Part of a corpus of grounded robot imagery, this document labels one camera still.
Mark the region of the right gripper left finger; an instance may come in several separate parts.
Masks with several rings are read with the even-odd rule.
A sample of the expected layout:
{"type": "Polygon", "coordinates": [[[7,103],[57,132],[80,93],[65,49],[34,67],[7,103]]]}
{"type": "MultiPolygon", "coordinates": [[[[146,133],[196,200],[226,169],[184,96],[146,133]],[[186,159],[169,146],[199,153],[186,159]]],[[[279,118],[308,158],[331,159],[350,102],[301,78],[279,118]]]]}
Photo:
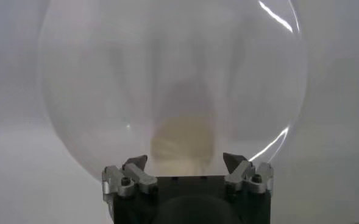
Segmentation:
{"type": "Polygon", "coordinates": [[[131,197],[138,189],[141,193],[151,194],[158,188],[157,177],[148,175],[144,168],[148,161],[147,155],[129,158],[120,168],[107,166],[102,171],[102,193],[131,197]]]}

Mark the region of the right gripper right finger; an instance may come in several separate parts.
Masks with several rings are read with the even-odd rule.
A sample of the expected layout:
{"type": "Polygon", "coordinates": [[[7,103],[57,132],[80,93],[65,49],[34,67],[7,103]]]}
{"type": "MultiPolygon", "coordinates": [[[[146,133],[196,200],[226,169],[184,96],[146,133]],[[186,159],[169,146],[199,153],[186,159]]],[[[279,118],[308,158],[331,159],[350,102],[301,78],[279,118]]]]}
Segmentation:
{"type": "Polygon", "coordinates": [[[224,184],[235,192],[246,189],[253,194],[271,194],[274,185],[274,169],[270,163],[260,163],[258,167],[243,155],[224,152],[224,163],[229,172],[224,177],[224,184]]]}

